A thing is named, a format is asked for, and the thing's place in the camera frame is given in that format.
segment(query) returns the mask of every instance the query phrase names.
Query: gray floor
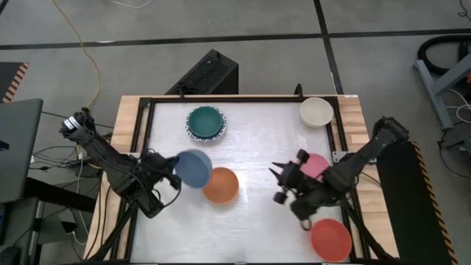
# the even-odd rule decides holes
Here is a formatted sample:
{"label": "gray floor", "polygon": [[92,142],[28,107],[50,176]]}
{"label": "gray floor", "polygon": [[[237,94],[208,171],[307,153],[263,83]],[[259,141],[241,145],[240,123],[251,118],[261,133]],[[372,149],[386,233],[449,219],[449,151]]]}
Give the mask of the gray floor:
{"label": "gray floor", "polygon": [[[143,2],[127,0],[135,5]],[[329,32],[471,26],[466,18],[457,16],[458,1],[321,3]],[[59,5],[85,41],[320,32],[309,0],[154,0],[140,10],[105,0],[59,0]],[[360,96],[368,129],[381,116],[394,116],[421,146],[458,260],[467,264],[471,260],[471,180],[449,173],[440,161],[436,146],[441,137],[439,122],[418,73],[411,67],[420,44],[432,37],[336,38],[331,43],[344,92]],[[0,15],[0,45],[68,42],[77,39],[50,0],[10,0]],[[102,91],[93,115],[99,123],[113,126],[122,95],[165,93],[209,49],[217,49],[240,64],[241,93],[292,93],[298,82],[307,93],[335,93],[322,39],[99,47],[88,49],[102,72]],[[438,64],[451,66],[456,47],[444,46],[430,54]],[[0,51],[0,61],[31,63],[15,100],[42,98],[45,111],[70,115],[85,105],[96,89],[93,66],[80,49]],[[453,95],[449,97],[450,104],[461,104]],[[70,144],[57,132],[61,121],[41,116],[35,149]],[[61,157],[66,151],[55,150],[51,155]],[[454,169],[471,174],[469,156],[446,152],[445,159]],[[32,176],[54,184],[74,180],[70,172],[59,169]],[[69,243],[48,244],[41,263],[76,260]]]}

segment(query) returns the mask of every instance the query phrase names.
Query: teal bowl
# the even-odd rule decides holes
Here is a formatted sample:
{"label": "teal bowl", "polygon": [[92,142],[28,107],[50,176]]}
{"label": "teal bowl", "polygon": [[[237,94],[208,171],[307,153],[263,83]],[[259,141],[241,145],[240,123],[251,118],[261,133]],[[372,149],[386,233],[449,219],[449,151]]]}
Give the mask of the teal bowl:
{"label": "teal bowl", "polygon": [[198,107],[188,117],[188,128],[199,138],[212,138],[221,131],[224,119],[213,107]]}

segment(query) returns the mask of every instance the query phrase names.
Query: orange bowl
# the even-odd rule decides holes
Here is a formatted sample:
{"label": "orange bowl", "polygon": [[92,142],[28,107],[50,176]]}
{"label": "orange bowl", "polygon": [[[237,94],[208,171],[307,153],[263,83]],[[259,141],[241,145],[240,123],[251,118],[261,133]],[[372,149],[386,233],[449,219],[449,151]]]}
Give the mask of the orange bowl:
{"label": "orange bowl", "polygon": [[236,197],[237,192],[236,174],[224,167],[213,169],[209,183],[203,188],[203,194],[214,203],[229,203]]}

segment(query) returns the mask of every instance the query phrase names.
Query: yellow cable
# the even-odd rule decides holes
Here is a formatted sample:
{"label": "yellow cable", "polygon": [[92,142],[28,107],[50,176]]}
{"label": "yellow cable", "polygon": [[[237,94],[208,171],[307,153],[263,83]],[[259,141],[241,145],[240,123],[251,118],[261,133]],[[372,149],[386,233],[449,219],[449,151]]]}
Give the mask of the yellow cable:
{"label": "yellow cable", "polygon": [[75,35],[77,38],[79,38],[80,46],[82,47],[83,53],[87,55],[87,57],[90,59],[90,61],[93,63],[96,69],[96,74],[98,75],[98,87],[96,88],[95,95],[93,95],[93,98],[89,101],[87,104],[87,107],[90,107],[90,105],[93,104],[95,101],[96,97],[98,96],[98,92],[100,92],[100,89],[102,89],[102,74],[100,73],[100,70],[98,69],[98,65],[96,64],[95,60],[87,53],[87,50],[85,49],[85,45],[83,44],[82,38],[80,37],[78,31],[75,29],[74,25],[68,19],[68,16],[60,9],[59,5],[57,4],[56,0],[52,0],[52,3],[56,6],[56,8],[59,10],[59,12],[62,14],[62,16],[67,20],[67,23],[71,26],[71,28],[74,30]]}

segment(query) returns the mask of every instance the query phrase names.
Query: black stand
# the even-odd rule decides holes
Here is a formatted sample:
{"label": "black stand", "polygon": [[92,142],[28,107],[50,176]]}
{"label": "black stand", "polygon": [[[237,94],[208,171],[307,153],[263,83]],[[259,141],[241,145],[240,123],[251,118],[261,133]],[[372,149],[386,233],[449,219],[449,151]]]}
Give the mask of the black stand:
{"label": "black stand", "polygon": [[95,208],[95,200],[90,197],[49,185],[31,177],[26,178],[24,197],[37,197],[44,202],[75,208],[88,213],[93,213]]}

